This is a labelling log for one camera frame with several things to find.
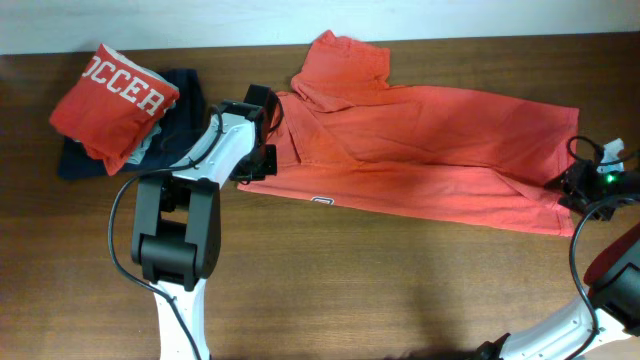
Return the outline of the orange t-shirt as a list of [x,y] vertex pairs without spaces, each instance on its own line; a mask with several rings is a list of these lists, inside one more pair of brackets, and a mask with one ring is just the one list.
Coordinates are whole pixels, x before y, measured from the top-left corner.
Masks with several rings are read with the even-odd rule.
[[253,193],[570,236],[546,184],[571,164],[575,108],[476,90],[392,86],[391,52],[332,32],[311,45],[272,135],[275,176]]

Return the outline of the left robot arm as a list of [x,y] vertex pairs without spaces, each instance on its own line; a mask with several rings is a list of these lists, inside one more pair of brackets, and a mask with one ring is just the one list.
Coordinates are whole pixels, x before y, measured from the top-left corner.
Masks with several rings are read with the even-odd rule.
[[156,300],[163,359],[211,356],[204,295],[220,254],[220,191],[228,180],[276,175],[267,138],[282,115],[276,94],[252,85],[243,101],[212,108],[204,134],[169,170],[139,180],[131,258]]

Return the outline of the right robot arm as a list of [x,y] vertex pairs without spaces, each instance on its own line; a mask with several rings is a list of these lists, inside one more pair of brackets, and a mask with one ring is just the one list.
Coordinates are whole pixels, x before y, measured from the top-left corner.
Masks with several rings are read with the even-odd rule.
[[639,172],[622,160],[578,160],[546,188],[559,204],[579,214],[569,245],[569,267],[578,297],[537,325],[485,342],[473,359],[578,359],[587,352],[639,335],[639,226],[605,248],[581,276],[578,240],[589,220],[609,221],[614,212],[639,204]]

